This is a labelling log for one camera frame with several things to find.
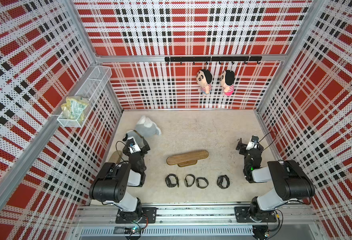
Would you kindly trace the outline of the wooden watch stand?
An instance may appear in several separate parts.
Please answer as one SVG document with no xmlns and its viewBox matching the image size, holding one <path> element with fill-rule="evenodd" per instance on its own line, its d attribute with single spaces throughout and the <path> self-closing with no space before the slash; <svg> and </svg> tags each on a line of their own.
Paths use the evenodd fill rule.
<svg viewBox="0 0 352 240">
<path fill-rule="evenodd" d="M 185 154 L 174 155 L 167 158 L 167 164 L 170 166 L 177 165 L 178 167 L 189 167 L 197 164 L 197 161 L 208 158 L 207 150 L 192 151 Z"/>
</svg>

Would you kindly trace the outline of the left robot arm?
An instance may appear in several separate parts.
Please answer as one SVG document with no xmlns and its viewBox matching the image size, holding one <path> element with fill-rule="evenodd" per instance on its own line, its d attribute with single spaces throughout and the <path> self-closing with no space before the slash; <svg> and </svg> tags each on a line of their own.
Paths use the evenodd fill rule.
<svg viewBox="0 0 352 240">
<path fill-rule="evenodd" d="M 89 195 L 102 205 L 117 207 L 119 216 L 117 221 L 138 222 L 144 216 L 141 200 L 127 191 L 127 187 L 142 187 L 145 183 L 147 169 L 144 156 L 150 146 L 141 137 L 143 146 L 140 147 L 134 137 L 128 137 L 123 153 L 129 157 L 123 163 L 105 163 L 96 179 L 91 184 Z"/>
</svg>

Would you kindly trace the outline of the black round face watch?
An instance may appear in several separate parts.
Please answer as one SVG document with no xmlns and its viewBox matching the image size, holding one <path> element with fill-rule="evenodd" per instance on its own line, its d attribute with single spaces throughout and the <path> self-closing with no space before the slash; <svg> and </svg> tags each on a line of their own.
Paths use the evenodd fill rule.
<svg viewBox="0 0 352 240">
<path fill-rule="evenodd" d="M 209 186 L 209 181 L 204 177 L 196 178 L 195 183 L 199 189 L 205 189 Z"/>
</svg>

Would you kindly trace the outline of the black rugged sport watch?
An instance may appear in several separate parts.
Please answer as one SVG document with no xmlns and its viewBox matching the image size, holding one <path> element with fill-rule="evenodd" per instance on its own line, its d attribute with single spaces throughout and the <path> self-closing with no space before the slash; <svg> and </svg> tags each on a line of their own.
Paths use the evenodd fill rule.
<svg viewBox="0 0 352 240">
<path fill-rule="evenodd" d="M 227 175 L 220 175 L 216 184 L 220 189 L 227 189 L 230 186 L 230 179 Z"/>
</svg>

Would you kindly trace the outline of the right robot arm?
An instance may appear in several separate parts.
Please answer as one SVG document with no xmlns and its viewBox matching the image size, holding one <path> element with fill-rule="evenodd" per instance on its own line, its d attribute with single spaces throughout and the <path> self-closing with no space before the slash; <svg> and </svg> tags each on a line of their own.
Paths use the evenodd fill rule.
<svg viewBox="0 0 352 240">
<path fill-rule="evenodd" d="M 259 143 L 257 136 L 252 136 L 247 144 L 239 140 L 236 150 L 244 156 L 243 174 L 249 183 L 273 183 L 271 190 L 254 197 L 248 207 L 235 208 L 237 222 L 275 222 L 277 207 L 289 202 L 302 204 L 303 199 L 310 199 L 315 195 L 312 181 L 297 162 L 269 161 L 267 166 L 261 166 L 264 147 Z"/>
</svg>

